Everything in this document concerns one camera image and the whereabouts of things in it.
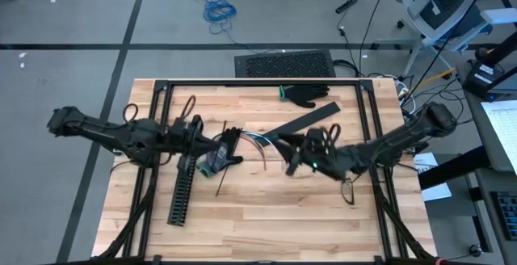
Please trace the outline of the grey black glove green cuff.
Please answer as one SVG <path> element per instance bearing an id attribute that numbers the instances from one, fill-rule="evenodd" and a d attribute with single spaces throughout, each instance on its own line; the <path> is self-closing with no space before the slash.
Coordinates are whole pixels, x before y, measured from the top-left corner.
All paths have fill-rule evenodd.
<path id="1" fill-rule="evenodd" d="M 205 159 L 196 165 L 197 170 L 205 177 L 211 178 L 228 166 L 239 164 L 242 156 L 234 156 L 241 129 L 227 128 L 220 136 L 220 146 L 217 150 L 208 153 Z"/>

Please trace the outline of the clear safety glasses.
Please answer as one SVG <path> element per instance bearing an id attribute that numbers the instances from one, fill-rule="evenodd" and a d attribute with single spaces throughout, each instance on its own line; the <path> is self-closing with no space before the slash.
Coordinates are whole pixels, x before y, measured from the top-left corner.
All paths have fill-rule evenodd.
<path id="1" fill-rule="evenodd" d="M 344 201 L 349 205 L 355 204 L 355 192 L 354 192 L 354 181 L 350 178 L 346 178 L 342 181 L 340 187 L 340 193 Z"/>

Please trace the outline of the black keyboard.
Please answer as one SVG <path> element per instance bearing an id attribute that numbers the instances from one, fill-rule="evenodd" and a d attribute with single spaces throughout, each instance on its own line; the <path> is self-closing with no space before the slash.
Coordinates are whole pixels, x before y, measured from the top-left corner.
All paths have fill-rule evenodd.
<path id="1" fill-rule="evenodd" d="M 328 50 L 237 56 L 236 78 L 335 78 Z"/>
<path id="2" fill-rule="evenodd" d="M 506 240 L 517 242 L 517 191 L 490 193 Z"/>

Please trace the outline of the all black glove green cuff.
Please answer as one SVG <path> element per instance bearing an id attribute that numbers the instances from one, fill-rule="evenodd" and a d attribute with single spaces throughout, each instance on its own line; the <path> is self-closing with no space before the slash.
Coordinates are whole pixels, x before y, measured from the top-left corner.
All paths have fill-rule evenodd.
<path id="1" fill-rule="evenodd" d="M 290 101 L 299 107 L 315 108 L 315 99 L 326 97 L 330 91 L 327 85 L 279 86 L 280 99 Z"/>

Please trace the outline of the black flat duct cover strip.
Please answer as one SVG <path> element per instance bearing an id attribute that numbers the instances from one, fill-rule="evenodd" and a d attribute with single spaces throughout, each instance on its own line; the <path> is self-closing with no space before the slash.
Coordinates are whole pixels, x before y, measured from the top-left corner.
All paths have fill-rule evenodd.
<path id="1" fill-rule="evenodd" d="M 284 125 L 279 126 L 264 134 L 265 137 L 276 137 L 280 133 L 295 133 L 304 128 L 308 128 L 312 124 L 324 120 L 341 111 L 336 102 L 326 104 L 323 107 L 315 109 L 301 117 L 298 117 Z"/>

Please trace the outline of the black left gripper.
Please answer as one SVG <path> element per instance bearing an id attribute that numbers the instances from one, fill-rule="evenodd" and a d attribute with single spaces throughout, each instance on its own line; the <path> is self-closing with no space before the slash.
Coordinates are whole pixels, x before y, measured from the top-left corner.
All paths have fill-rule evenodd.
<path id="1" fill-rule="evenodd" d="M 171 125 L 171 153 L 201 156 L 218 152 L 221 134 L 204 139 L 203 127 L 200 115 L 194 115 L 191 122 L 182 117 L 176 117 Z"/>

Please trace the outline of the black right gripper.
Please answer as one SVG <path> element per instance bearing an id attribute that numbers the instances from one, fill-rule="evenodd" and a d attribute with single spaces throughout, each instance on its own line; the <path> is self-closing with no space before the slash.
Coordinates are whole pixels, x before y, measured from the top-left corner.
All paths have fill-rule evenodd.
<path id="1" fill-rule="evenodd" d="M 277 149 L 290 150 L 306 147 L 306 150 L 310 152 L 309 164 L 314 170 L 332 179 L 346 179 L 351 160 L 343 147 L 337 148 L 335 145 L 340 133 L 340 126 L 331 126 L 329 129 L 325 127 L 310 128 L 306 135 L 280 133 Z M 293 176 L 302 162 L 302 153 L 295 152 L 288 160 L 285 174 Z"/>

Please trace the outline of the black power strip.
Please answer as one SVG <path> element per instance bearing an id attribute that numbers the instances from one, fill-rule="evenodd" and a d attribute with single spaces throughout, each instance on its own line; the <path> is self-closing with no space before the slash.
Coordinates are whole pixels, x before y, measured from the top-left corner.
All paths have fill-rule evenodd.
<path id="1" fill-rule="evenodd" d="M 358 0 L 347 0 L 344 2 L 341 6 L 337 7 L 335 9 L 336 14 L 342 14 L 344 11 L 346 11 L 349 7 L 353 6 L 357 3 Z"/>

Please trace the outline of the yellow tube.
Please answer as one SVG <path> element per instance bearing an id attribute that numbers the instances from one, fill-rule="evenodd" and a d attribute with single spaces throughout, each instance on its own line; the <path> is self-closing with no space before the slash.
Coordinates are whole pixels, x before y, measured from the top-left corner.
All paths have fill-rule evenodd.
<path id="1" fill-rule="evenodd" d="M 441 74 L 437 74 L 435 75 L 434 77 L 431 77 L 431 78 L 428 78 L 426 80 L 423 80 L 422 82 L 420 82 L 419 84 L 417 84 L 416 86 L 414 87 L 411 87 L 408 91 L 406 92 L 403 92 L 401 94 L 399 94 L 398 98 L 399 99 L 403 99 L 405 98 L 406 96 L 408 96 L 411 92 L 415 91 L 418 87 L 420 86 L 426 86 L 438 79 L 444 79 L 444 80 L 447 80 L 449 79 L 454 73 L 456 72 L 456 68 L 451 68 L 451 69 L 448 69 L 444 72 L 442 72 Z"/>

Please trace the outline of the black stand pole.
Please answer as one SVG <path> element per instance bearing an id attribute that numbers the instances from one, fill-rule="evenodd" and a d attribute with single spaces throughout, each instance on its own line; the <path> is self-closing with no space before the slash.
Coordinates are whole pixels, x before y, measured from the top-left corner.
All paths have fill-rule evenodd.
<path id="1" fill-rule="evenodd" d="M 517 49 L 517 31 L 492 49 L 479 48 L 475 57 L 482 64 L 494 67 Z"/>

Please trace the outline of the white paper sheet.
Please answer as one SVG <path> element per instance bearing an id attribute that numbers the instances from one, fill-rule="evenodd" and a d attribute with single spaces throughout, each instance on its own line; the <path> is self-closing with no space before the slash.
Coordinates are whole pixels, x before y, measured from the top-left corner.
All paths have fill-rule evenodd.
<path id="1" fill-rule="evenodd" d="M 418 175 L 423 174 L 438 166 L 433 153 L 416 154 L 414 156 L 415 168 Z M 432 200 L 440 200 L 452 196 L 452 193 L 446 183 L 441 183 L 437 186 L 421 190 L 423 200 L 425 202 Z"/>

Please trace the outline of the laptop with white screen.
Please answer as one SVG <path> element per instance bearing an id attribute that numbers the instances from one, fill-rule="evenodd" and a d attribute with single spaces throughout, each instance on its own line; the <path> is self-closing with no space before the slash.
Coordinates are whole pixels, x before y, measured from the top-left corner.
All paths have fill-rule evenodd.
<path id="1" fill-rule="evenodd" d="M 517 174 L 517 99 L 481 104 L 497 138 Z"/>

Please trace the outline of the black labelled device box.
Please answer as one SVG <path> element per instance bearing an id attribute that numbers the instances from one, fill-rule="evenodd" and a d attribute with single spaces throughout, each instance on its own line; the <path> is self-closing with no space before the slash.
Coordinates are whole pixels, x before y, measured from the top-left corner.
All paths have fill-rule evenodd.
<path id="1" fill-rule="evenodd" d="M 466 76 L 462 82 L 463 88 L 479 99 L 493 102 L 502 96 L 501 92 L 491 91 L 490 85 L 504 75 L 498 67 L 489 67 L 477 60 L 469 60 L 466 63 Z"/>

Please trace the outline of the grey mesh office chair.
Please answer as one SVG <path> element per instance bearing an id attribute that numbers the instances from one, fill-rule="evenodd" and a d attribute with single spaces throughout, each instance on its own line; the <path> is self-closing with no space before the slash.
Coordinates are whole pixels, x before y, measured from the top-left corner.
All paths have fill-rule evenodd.
<path id="1" fill-rule="evenodd" d="M 396 0 L 402 5 L 397 28 L 408 28 L 406 39 L 379 39 L 373 48 L 391 44 L 407 46 L 410 57 L 403 71 L 407 75 L 418 54 L 425 49 L 463 52 L 480 34 L 489 34 L 494 25 L 517 23 L 517 8 L 480 10 L 477 0 Z"/>

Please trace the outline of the black desk beam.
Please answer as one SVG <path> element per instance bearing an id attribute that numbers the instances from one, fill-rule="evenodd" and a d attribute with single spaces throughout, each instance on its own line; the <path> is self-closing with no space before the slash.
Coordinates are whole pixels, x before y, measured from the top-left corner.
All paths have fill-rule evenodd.
<path id="1" fill-rule="evenodd" d="M 479 146 L 469 152 L 457 155 L 445 163 L 439 164 L 418 176 L 420 187 L 426 190 L 474 172 L 478 168 L 490 168 L 490 160 L 484 146 Z"/>

